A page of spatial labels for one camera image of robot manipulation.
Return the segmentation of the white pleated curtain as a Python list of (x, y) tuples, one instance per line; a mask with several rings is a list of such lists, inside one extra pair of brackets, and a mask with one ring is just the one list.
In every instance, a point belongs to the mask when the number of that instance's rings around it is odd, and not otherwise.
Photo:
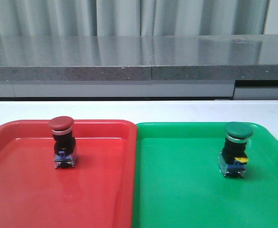
[(0, 0), (0, 36), (278, 34), (278, 0)]

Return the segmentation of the green plastic tray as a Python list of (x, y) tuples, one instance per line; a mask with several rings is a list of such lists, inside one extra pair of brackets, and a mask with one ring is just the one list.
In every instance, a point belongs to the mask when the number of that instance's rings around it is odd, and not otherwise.
[(134, 228), (278, 228), (278, 140), (252, 123), (243, 178), (223, 177), (224, 123), (139, 123)]

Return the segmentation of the red mushroom push button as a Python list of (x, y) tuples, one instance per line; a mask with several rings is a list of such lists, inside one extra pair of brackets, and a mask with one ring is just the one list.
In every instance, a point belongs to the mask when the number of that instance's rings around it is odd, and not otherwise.
[(78, 154), (76, 139), (73, 137), (74, 119), (69, 116), (59, 116), (48, 121), (55, 140), (54, 163), (55, 168), (75, 167)]

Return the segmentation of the red plastic tray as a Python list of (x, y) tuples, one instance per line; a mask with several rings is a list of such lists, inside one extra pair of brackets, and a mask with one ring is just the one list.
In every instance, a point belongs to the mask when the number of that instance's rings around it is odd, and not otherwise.
[(78, 159), (57, 169), (46, 120), (0, 126), (0, 228), (129, 228), (137, 127), (77, 120)]

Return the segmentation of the grey stone counter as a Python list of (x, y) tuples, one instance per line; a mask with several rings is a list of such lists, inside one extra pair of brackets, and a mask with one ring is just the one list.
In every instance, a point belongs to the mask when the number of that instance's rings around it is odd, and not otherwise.
[(278, 100), (278, 35), (0, 37), (0, 100)]

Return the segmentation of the green mushroom push button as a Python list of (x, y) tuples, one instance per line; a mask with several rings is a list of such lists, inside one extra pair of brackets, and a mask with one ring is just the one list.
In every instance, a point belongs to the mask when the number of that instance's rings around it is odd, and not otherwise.
[(218, 165), (223, 177), (243, 177), (249, 158), (245, 152), (253, 129), (246, 123), (229, 122), (224, 126), (225, 142)]

